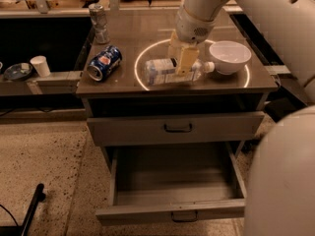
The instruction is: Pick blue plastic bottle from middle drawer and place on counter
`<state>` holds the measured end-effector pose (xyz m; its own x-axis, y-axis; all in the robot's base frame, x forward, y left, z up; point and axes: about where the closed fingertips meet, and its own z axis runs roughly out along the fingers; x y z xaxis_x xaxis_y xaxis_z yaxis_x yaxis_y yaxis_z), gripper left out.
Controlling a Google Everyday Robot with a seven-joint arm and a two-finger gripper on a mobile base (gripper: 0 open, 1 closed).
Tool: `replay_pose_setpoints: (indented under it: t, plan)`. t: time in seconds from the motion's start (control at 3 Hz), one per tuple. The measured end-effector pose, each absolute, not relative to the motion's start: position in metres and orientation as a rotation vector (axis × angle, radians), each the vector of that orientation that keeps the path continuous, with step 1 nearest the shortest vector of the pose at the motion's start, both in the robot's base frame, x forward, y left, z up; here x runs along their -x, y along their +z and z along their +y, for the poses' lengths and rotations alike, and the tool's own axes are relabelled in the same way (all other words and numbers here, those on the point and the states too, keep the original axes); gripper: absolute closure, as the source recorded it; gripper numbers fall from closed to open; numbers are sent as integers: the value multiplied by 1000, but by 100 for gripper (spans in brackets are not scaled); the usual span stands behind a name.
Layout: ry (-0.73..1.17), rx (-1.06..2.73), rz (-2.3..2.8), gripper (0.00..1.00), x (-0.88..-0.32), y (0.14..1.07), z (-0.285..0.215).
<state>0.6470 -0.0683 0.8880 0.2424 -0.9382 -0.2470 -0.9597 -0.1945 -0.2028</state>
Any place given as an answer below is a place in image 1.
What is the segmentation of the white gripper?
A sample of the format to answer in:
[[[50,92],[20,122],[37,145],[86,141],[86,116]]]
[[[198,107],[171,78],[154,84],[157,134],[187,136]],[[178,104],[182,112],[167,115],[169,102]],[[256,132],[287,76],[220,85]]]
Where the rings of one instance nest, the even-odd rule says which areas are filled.
[[[191,16],[184,7],[180,7],[175,17],[175,30],[172,32],[167,55],[177,60],[176,74],[184,76],[199,56],[197,47],[182,47],[182,42],[204,42],[214,28],[213,21],[202,21]]]

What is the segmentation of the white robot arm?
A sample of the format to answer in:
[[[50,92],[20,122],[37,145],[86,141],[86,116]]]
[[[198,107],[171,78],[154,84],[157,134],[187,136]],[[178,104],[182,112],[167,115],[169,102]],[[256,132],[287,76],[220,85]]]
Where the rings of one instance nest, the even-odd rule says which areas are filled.
[[[228,0],[184,0],[177,43],[203,41]],[[315,236],[315,1],[235,0],[282,64],[270,73],[304,108],[275,124],[257,146],[245,201],[244,236]]]

